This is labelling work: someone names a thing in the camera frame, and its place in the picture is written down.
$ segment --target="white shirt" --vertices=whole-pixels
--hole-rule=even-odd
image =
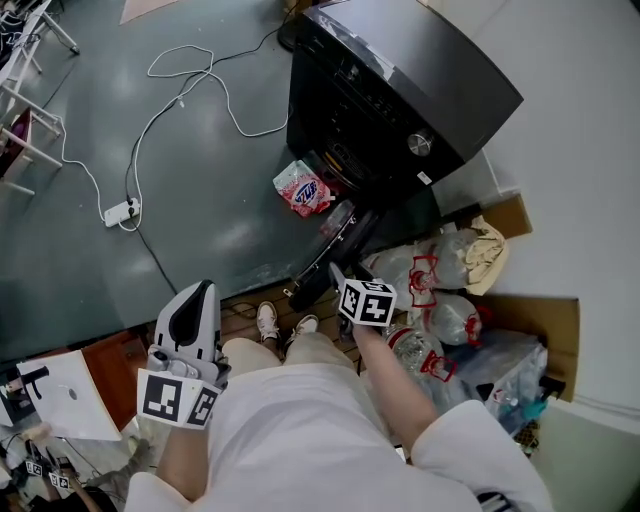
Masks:
[[[480,402],[463,403],[416,441],[406,465],[348,368],[304,364],[231,379],[209,423],[209,479],[195,503],[149,473],[125,511],[478,511],[501,492],[552,511],[544,484]]]

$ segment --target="white chair leg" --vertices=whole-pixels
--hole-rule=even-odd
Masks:
[[[49,130],[50,132],[52,132],[56,137],[60,137],[60,132],[54,128],[53,126],[51,126],[49,123],[47,123],[44,119],[42,119],[40,116],[35,115],[33,112],[31,112],[31,118],[36,121],[38,124],[44,126],[47,130]]]
[[[60,38],[63,39],[69,45],[69,49],[73,53],[75,53],[76,55],[80,53],[80,49],[78,48],[78,45],[76,44],[76,42],[73,39],[71,39],[69,34],[67,34],[64,30],[62,30],[62,27],[60,27],[60,25],[58,25],[55,21],[51,19],[51,16],[49,16],[46,12],[43,12],[42,17],[44,18],[44,21],[47,22],[49,27],[51,27],[51,30],[53,30],[56,34],[58,34]]]
[[[24,48],[22,48],[22,52],[24,54],[24,58],[25,61],[22,64],[22,68],[20,69],[20,73],[18,74],[18,81],[16,82],[16,85],[14,85],[13,90],[18,92],[20,90],[20,87],[22,87],[22,82],[24,82],[24,77],[27,75],[27,68],[29,66],[29,61],[33,58],[33,54],[36,52],[36,49],[38,48],[38,45],[40,44],[40,41],[36,41],[35,43],[33,43],[31,45],[31,47],[29,48],[29,52],[27,53]],[[15,104],[15,98],[11,99],[9,101],[9,105],[7,106],[7,112],[10,111],[13,108],[13,105]]]
[[[36,68],[36,71],[38,72],[38,74],[42,74],[42,67],[40,66],[40,64],[38,64],[38,61],[35,59],[35,57],[31,57],[31,64],[33,64],[33,67]]]
[[[36,105],[33,101],[28,100],[27,98],[25,98],[24,96],[22,96],[22,94],[15,92],[13,89],[9,89],[9,87],[7,87],[6,85],[0,85],[0,89],[2,89],[4,92],[6,92],[9,96],[11,96],[12,98],[14,98],[16,101],[19,101],[21,103],[24,103],[25,105],[31,107],[31,110],[33,110],[34,112],[37,112],[38,114],[40,114],[42,117],[46,117],[47,119],[50,119],[52,122],[57,123],[58,122],[58,118],[55,117],[53,114],[50,114],[49,112],[47,112],[46,110],[40,108],[38,105]]]
[[[28,196],[35,196],[36,193],[30,188],[21,187],[20,185],[16,185],[15,183],[11,183],[10,181],[0,180],[0,183],[5,187],[15,190],[16,192],[21,192],[22,194],[26,194]]]
[[[57,160],[51,158],[46,153],[43,153],[42,151],[40,151],[38,148],[36,148],[32,144],[29,144],[28,142],[23,141],[20,137],[17,137],[16,135],[14,135],[10,131],[6,130],[5,128],[2,128],[2,132],[1,133],[2,133],[2,135],[8,137],[10,140],[15,142],[16,144],[19,144],[20,146],[25,148],[27,151],[30,151],[34,155],[37,155],[38,157],[42,158],[43,160],[46,160],[50,164],[55,165],[56,168],[60,169],[62,167],[62,164],[60,162],[58,162]]]

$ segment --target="cable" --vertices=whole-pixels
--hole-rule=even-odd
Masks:
[[[62,439],[64,439],[65,443],[69,445],[69,448],[71,448],[74,452],[76,452],[82,460],[84,460],[87,464],[89,464],[89,466],[91,466],[93,471],[98,473],[98,476],[102,476],[102,473],[100,473],[100,471],[98,471],[98,469],[93,464],[91,464],[91,462],[89,462],[84,455],[82,455],[78,450],[76,450],[75,446],[73,446],[66,437],[63,437]]]
[[[93,186],[96,189],[96,194],[98,194],[98,215],[100,215],[100,220],[104,224],[104,215],[102,215],[102,203],[100,201],[100,187],[98,187],[98,183],[96,182],[96,179],[93,177],[93,174],[89,172],[89,169],[87,169],[86,165],[84,165],[80,160],[68,160],[67,157],[64,156],[64,149],[67,144],[67,130],[64,127],[64,123],[62,122],[62,117],[56,116],[56,115],[53,115],[53,117],[58,120],[58,123],[60,124],[60,128],[62,128],[62,152],[60,154],[60,158],[65,163],[79,165],[84,169],[84,172],[87,173],[89,178],[91,178],[91,181],[93,182]]]
[[[73,68],[76,67],[76,64],[79,61],[76,59],[73,61],[73,64],[71,65],[71,67],[69,68],[69,71],[67,71],[67,74],[64,75],[64,78],[62,79],[62,81],[58,84],[58,86],[55,88],[55,90],[53,91],[53,93],[51,93],[51,96],[49,96],[49,99],[47,101],[44,102],[44,105],[42,105],[42,109],[46,109],[49,106],[49,103],[51,103],[51,100],[53,100],[53,97],[58,94],[58,91],[62,88],[62,86],[64,85],[65,81],[67,80],[67,78],[69,77],[69,75],[71,74],[71,72],[73,71]]]
[[[11,436],[11,438],[5,437],[2,441],[0,441],[0,443],[3,443],[3,442],[5,442],[7,439],[9,439],[9,442],[7,443],[7,446],[5,446],[5,447],[4,447],[5,451],[7,451],[7,452],[9,451],[9,446],[11,446],[11,442],[12,442],[16,437],[18,437],[19,435],[20,435],[20,434],[13,434],[13,435]]]
[[[140,226],[138,226],[137,228],[135,228],[134,231],[137,231],[138,234],[140,235],[140,239],[142,240],[142,243],[144,244],[144,246],[147,248],[147,251],[149,251],[149,254],[151,254],[151,257],[153,258],[153,261],[156,262],[156,265],[158,266],[158,270],[160,271],[160,273],[162,274],[162,277],[164,277],[164,280],[167,282],[167,284],[169,285],[169,288],[171,288],[171,291],[173,292],[174,295],[178,295],[178,289],[175,287],[175,285],[171,282],[171,279],[169,279],[169,276],[167,276],[167,273],[164,271],[164,269],[162,268],[162,265],[160,264],[160,261],[158,261],[158,257],[156,256],[156,254],[153,252],[153,249],[151,249],[151,247],[149,247],[149,244],[147,243],[147,241],[144,239],[144,236],[142,236],[142,231],[140,231]]]
[[[199,50],[199,51],[208,53],[211,56],[211,59],[209,61],[209,67],[204,71],[202,71],[202,70],[181,71],[179,73],[172,73],[172,74],[167,74],[167,75],[157,75],[157,74],[152,74],[151,73],[151,70],[153,69],[153,66],[155,66],[156,63],[164,55],[167,55],[168,53],[171,53],[171,52],[174,52],[174,51],[177,51],[177,50],[181,50],[181,49],[184,49],[184,48],[193,48],[195,50]],[[134,155],[133,155],[133,177],[134,177],[134,181],[135,181],[135,184],[136,184],[136,189],[138,191],[138,201],[140,202],[140,211],[139,211],[139,214],[138,214],[137,222],[135,222],[135,225],[134,225],[133,228],[127,228],[127,227],[123,226],[122,222],[118,223],[120,228],[124,229],[125,231],[133,232],[138,227],[140,227],[140,225],[142,224],[143,199],[142,199],[142,189],[140,187],[140,179],[138,177],[138,155],[140,153],[140,145],[142,144],[144,136],[146,135],[147,131],[149,130],[149,128],[151,127],[151,125],[153,124],[153,122],[157,118],[159,118],[169,108],[171,108],[175,104],[175,102],[177,102],[178,100],[182,101],[182,99],[187,94],[189,94],[207,76],[211,76],[211,77],[215,78],[218,82],[220,82],[220,85],[222,85],[222,88],[224,89],[225,95],[227,96],[227,112],[229,112],[229,115],[231,116],[231,119],[233,120],[233,123],[235,124],[237,130],[244,137],[248,137],[248,138],[262,137],[263,135],[269,135],[270,133],[278,132],[278,131],[282,130],[283,128],[285,128],[287,126],[287,123],[289,122],[289,116],[290,116],[290,111],[289,110],[287,110],[287,116],[286,116],[282,126],[279,126],[277,128],[273,128],[273,129],[270,129],[270,130],[265,130],[265,131],[262,131],[262,132],[258,132],[258,133],[246,133],[242,128],[240,128],[240,125],[238,124],[238,121],[236,120],[235,116],[233,115],[233,112],[231,111],[231,96],[229,94],[229,90],[227,89],[226,84],[224,83],[224,80],[222,80],[222,78],[220,78],[217,75],[214,75],[211,72],[211,70],[213,69],[213,65],[214,65],[214,54],[213,54],[213,52],[211,50],[207,50],[205,48],[201,48],[201,47],[193,45],[193,44],[186,44],[186,45],[182,45],[182,46],[177,46],[176,48],[171,48],[169,50],[165,50],[160,55],[158,55],[156,57],[156,59],[151,63],[151,66],[149,66],[149,69],[147,70],[147,76],[149,76],[151,78],[175,78],[175,77],[184,76],[184,75],[190,75],[191,76],[194,73],[201,74],[202,76],[200,78],[198,78],[195,82],[193,82],[193,84],[186,91],[179,93],[177,96],[175,96],[171,100],[169,100],[169,102],[156,115],[154,115],[149,120],[147,125],[144,127],[144,130],[142,130],[142,133],[140,134],[140,137],[138,138],[138,142],[135,145]]]
[[[256,46],[254,49],[252,49],[252,50],[245,50],[245,51],[242,51],[242,52],[239,52],[239,53],[234,53],[234,54],[232,54],[232,55],[228,55],[228,56],[226,56],[226,57],[221,57],[221,58],[219,58],[219,59],[216,59],[216,60],[214,60],[214,61],[213,61],[213,63],[211,64],[210,68],[213,68],[213,66],[215,66],[216,64],[218,64],[218,63],[220,63],[220,62],[224,62],[225,60],[231,60],[231,59],[235,59],[235,58],[238,58],[238,57],[242,57],[243,55],[248,55],[248,54],[250,54],[250,53],[255,53],[255,52],[257,52],[260,48],[262,48],[262,45],[264,44],[264,42],[267,40],[267,38],[268,38],[269,36],[271,36],[271,35],[275,34],[276,32],[278,32],[278,30],[280,30],[280,29],[283,27],[283,25],[287,22],[287,19],[289,18],[289,16],[290,16],[290,15],[291,15],[291,13],[293,12],[293,10],[298,6],[298,4],[299,4],[300,2],[301,2],[301,0],[298,0],[298,1],[296,2],[296,4],[295,4],[293,7],[291,7],[291,9],[289,9],[289,11],[287,11],[287,13],[285,14],[284,19],[282,20],[281,25],[280,25],[278,28],[276,28],[276,29],[274,29],[274,30],[271,30],[270,32],[267,32],[267,33],[262,37],[262,39],[260,40],[260,42],[258,43],[258,46]],[[206,70],[206,69],[202,69],[202,70],[198,70],[198,71],[193,71],[193,72],[191,72],[191,74],[190,74],[190,75],[185,79],[184,83],[182,84],[182,87],[180,88],[180,92],[178,93],[178,97],[179,97],[179,96],[181,96],[182,94],[184,94],[184,90],[185,90],[185,88],[187,87],[187,85],[188,85],[188,83],[189,83],[189,80],[191,80],[192,78],[194,78],[194,77],[198,76],[200,73],[204,73],[205,71],[207,71],[207,70]],[[176,103],[177,103],[177,101],[170,102],[170,105],[168,105],[167,107],[165,107],[165,108],[163,109],[163,111],[160,113],[160,115],[157,115],[157,116],[152,120],[152,122],[149,124],[149,127],[147,128],[147,130],[148,130],[148,129],[150,129],[150,128],[151,128],[151,126],[153,126],[153,124],[158,120],[158,118],[159,118],[162,114],[164,114],[164,113],[168,112],[169,110],[171,110],[171,109],[176,105]],[[128,192],[128,186],[127,186],[128,178],[129,178],[129,171],[131,170],[131,168],[132,168],[132,166],[133,166],[133,159],[134,159],[134,154],[135,154],[135,152],[136,152],[136,146],[138,146],[139,144],[140,144],[140,137],[138,137],[138,138],[136,139],[136,141],[135,141],[135,142],[134,142],[134,144],[133,144],[133,147],[131,148],[131,157],[130,157],[130,159],[129,159],[129,167],[127,167],[127,171],[126,171],[125,176],[124,176],[125,195],[127,196],[127,199],[129,198],[129,192]]]

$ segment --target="white sleeve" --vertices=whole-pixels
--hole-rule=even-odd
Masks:
[[[464,402],[433,422],[414,443],[411,460],[476,495],[499,492],[523,512],[553,511],[538,473],[481,402]]]
[[[168,483],[151,473],[136,473],[129,483],[124,512],[183,512],[191,503]]]

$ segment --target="shoe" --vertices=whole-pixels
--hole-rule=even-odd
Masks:
[[[296,328],[293,330],[293,333],[284,344],[283,353],[286,354],[289,346],[294,342],[294,340],[300,336],[301,334],[309,334],[311,332],[316,332],[318,330],[318,325],[320,324],[320,320],[316,315],[307,315],[302,320],[298,322]]]
[[[258,306],[258,329],[260,330],[260,341],[267,338],[280,339],[278,334],[278,312],[271,302],[263,302]]]

